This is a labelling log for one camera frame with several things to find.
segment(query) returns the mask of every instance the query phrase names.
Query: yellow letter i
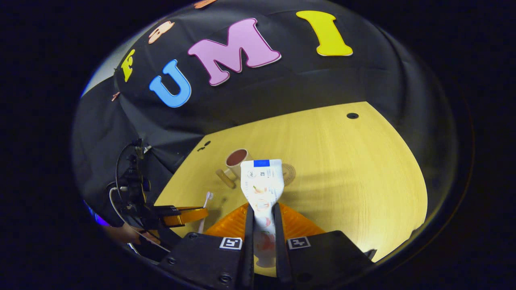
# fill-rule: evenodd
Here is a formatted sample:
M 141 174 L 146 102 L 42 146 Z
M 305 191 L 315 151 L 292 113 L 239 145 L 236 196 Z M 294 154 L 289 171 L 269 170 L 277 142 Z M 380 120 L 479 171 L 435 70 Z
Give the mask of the yellow letter i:
M 310 23 L 319 39 L 317 53 L 323 56 L 348 56 L 353 50 L 344 43 L 333 23 L 335 16 L 321 11 L 299 11 L 297 17 Z

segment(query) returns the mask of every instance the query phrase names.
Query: blue letter u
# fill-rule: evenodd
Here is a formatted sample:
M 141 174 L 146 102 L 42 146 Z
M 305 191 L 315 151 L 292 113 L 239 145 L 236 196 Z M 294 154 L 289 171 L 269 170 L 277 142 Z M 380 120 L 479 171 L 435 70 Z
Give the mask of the blue letter u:
M 169 107 L 181 107 L 190 98 L 192 89 L 190 83 L 177 67 L 178 61 L 173 59 L 163 68 L 163 73 L 169 74 L 176 84 L 179 86 L 179 93 L 172 95 L 168 89 L 161 83 L 161 77 L 157 76 L 152 79 L 149 89 L 158 95 L 158 97 Z

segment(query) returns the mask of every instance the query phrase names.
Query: pink letter m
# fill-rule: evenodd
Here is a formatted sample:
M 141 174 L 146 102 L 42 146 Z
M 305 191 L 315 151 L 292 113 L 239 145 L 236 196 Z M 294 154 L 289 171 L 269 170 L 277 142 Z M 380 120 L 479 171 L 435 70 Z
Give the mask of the pink letter m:
M 256 28 L 256 19 L 247 18 L 233 23 L 228 29 L 228 45 L 203 39 L 188 50 L 201 61 L 210 75 L 209 84 L 218 86 L 230 77 L 216 62 L 225 65 L 234 72 L 242 71 L 240 50 L 247 55 L 247 66 L 257 68 L 273 63 L 281 58 L 281 54 L 273 51 Z

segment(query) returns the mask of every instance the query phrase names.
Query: screw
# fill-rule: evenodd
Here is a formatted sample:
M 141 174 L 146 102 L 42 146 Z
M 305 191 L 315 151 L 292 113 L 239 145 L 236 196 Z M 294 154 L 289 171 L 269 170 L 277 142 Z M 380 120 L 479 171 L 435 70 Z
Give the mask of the screw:
M 222 283 L 228 283 L 229 281 L 231 281 L 231 276 L 229 275 L 226 275 L 226 274 L 223 274 L 219 277 L 219 280 L 222 282 Z

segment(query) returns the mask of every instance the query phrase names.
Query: cable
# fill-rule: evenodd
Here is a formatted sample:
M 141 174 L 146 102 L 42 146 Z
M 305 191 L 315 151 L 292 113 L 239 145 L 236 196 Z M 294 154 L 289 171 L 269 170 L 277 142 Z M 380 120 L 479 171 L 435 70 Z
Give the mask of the cable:
M 108 184 L 106 185 L 106 187 L 104 187 L 104 190 L 107 190 L 107 189 L 108 189 L 111 185 L 113 185 L 113 184 L 116 184 L 116 182 L 111 181 L 110 183 L 108 183 Z
M 120 152 L 120 155 L 118 155 L 118 159 L 117 159 L 117 165 L 115 167 L 115 184 L 117 185 L 117 191 L 118 191 L 118 196 L 120 197 L 120 200 L 122 201 L 122 196 L 120 195 L 120 187 L 118 186 L 118 165 L 120 163 L 120 158 L 122 157 L 122 153 L 124 153 L 125 149 L 127 149 L 128 147 L 130 147 L 132 145 L 132 143 L 130 144 L 127 144 L 124 149 L 122 149 L 122 151 Z
M 113 206 L 113 209 L 115 210 L 115 212 L 117 213 L 117 215 L 120 217 L 120 219 L 121 219 L 123 222 L 127 223 L 127 221 L 126 221 L 126 220 L 122 217 L 122 215 L 118 212 L 117 208 L 115 207 L 115 203 L 113 202 L 112 193 L 113 193 L 113 190 L 115 190 L 115 189 L 116 189 L 116 188 L 114 188 L 114 187 L 113 187 L 113 188 L 109 191 L 109 200 L 111 201 L 111 205 Z M 140 223 L 139 221 L 137 221 L 136 219 L 135 219 L 135 221 L 137 222 L 137 224 L 138 224 L 139 226 L 141 226 L 141 228 L 142 228 L 142 229 L 144 229 L 144 228 L 143 228 L 143 226 L 141 225 L 141 223 Z M 167 250 L 166 248 L 164 248 L 164 247 L 162 247 L 161 245 L 159 245 L 159 244 L 155 243 L 153 240 L 151 240 L 151 239 L 147 238 L 146 236 L 142 235 L 140 232 L 138 232 L 137 230 L 135 230 L 133 227 L 131 227 L 131 229 L 133 229 L 133 231 L 135 231 L 135 232 L 136 232 L 137 234 L 139 234 L 140 236 L 144 237 L 144 238 L 145 238 L 146 240 L 148 240 L 149 242 L 151 242 L 151 243 L 155 244 L 156 246 L 158 246 L 158 247 L 160 247 L 160 248 L 164 249 L 164 250 L 165 250 L 165 251 L 167 251 L 167 252 L 170 252 L 170 251 L 169 251 L 169 250 Z M 149 232 L 149 231 L 147 231 L 147 232 L 148 232 L 150 235 L 152 235 L 153 237 L 155 237 L 156 239 L 158 239 L 159 241 L 163 242 L 160 238 L 156 237 L 153 233 L 151 233 L 151 232 Z
M 116 189 L 116 188 L 114 188 L 114 187 L 113 187 L 113 188 L 109 191 L 109 199 L 110 199 L 110 200 L 111 200 L 111 191 L 112 191 L 112 190 L 115 190 L 115 189 Z M 113 206 L 113 209 L 115 209 L 115 211 L 117 211 L 117 209 L 115 208 L 114 204 L 113 204 L 113 203 L 111 203 L 111 204 L 112 204 L 112 206 Z M 134 216 L 133 216 L 133 215 L 131 215 L 131 214 L 129 214 L 129 216 L 130 216 L 130 217 L 132 217 L 132 218 L 134 219 L 134 221 L 135 221 L 135 222 L 140 226 L 140 228 L 142 228 L 142 229 L 143 229 L 143 231 L 138 232 L 138 233 L 140 233 L 140 236 L 142 236 L 142 237 L 144 237 L 145 239 L 147 239 L 148 241 L 150 241 L 148 238 L 146 238 L 145 236 L 141 235 L 141 234 L 143 234 L 143 233 L 147 232 L 147 233 L 149 233 L 151 236 L 153 236 L 154 238 L 156 238 L 156 240 L 159 240 L 159 241 L 161 242 L 161 244 L 162 244 L 162 245 L 164 245 L 164 246 L 167 246 L 167 247 L 171 248 L 169 244 L 165 243 L 162 239 L 160 239 L 159 237 L 157 237 L 156 235 L 154 235 L 152 232 L 150 232 L 150 231 L 146 230 L 146 229 L 145 229 L 145 227 L 141 224 L 141 222 L 139 222 L 139 221 L 136 219 L 136 217 L 134 217 Z M 123 221 L 123 222 L 127 223 L 127 222 L 126 222 L 126 221 L 125 221 L 125 220 L 120 216 L 120 214 L 119 214 L 119 217 L 122 219 L 122 221 Z
M 145 194 L 145 190 L 143 190 L 143 177 L 141 179 L 142 179 L 141 183 L 140 183 L 141 194 L 143 195 L 143 202 L 147 203 L 147 195 Z

